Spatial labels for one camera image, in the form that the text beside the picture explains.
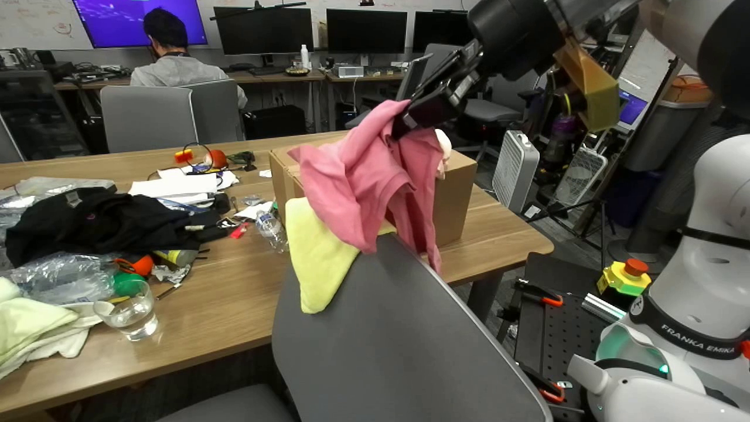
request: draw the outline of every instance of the wall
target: wall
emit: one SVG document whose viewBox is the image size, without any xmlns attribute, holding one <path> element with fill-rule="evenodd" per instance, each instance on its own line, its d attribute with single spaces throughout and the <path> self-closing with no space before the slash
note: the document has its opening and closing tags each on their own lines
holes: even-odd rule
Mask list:
<svg viewBox="0 0 750 422">
<path fill-rule="evenodd" d="M 46 16 L 46 7 L 48 10 L 50 10 L 50 4 L 60 7 L 66 0 L 3 0 L 3 2 L 19 2 L 19 4 L 25 2 L 25 10 L 32 10 L 37 16 Z M 293 0 L 261 0 L 264 7 L 284 4 L 284 2 L 293 2 Z M 410 12 L 408 25 L 405 25 L 405 31 L 408 31 L 405 47 L 410 48 L 410 36 L 412 36 L 412 23 L 416 23 L 412 12 L 418 12 L 418 10 L 471 10 L 479 0 L 375 0 L 373 7 L 360 7 L 360 2 L 362 0 L 307 0 L 307 7 L 313 10 L 314 44 L 320 44 L 318 27 L 327 21 L 327 7 L 329 10 L 403 10 L 403 12 Z M 234 61 L 248 61 L 248 55 L 225 55 L 221 52 L 216 21 L 211 21 L 216 4 L 253 7 L 255 0 L 199 0 L 209 44 L 193 47 L 193 53 L 197 59 L 221 62 L 221 66 L 234 62 Z M 25 40 L 7 40 L 5 38 L 3 40 L 3 31 L 0 31 L 0 48 L 3 47 L 21 47 L 25 41 L 29 41 L 29 38 L 25 38 Z M 50 47 L 46 41 L 34 41 L 32 47 L 34 48 L 53 48 L 60 61 L 75 61 L 75 62 L 119 62 L 119 66 L 131 67 L 131 66 L 142 66 L 142 62 L 153 61 L 151 48 L 71 48 L 71 41 L 50 41 Z"/>
</svg>

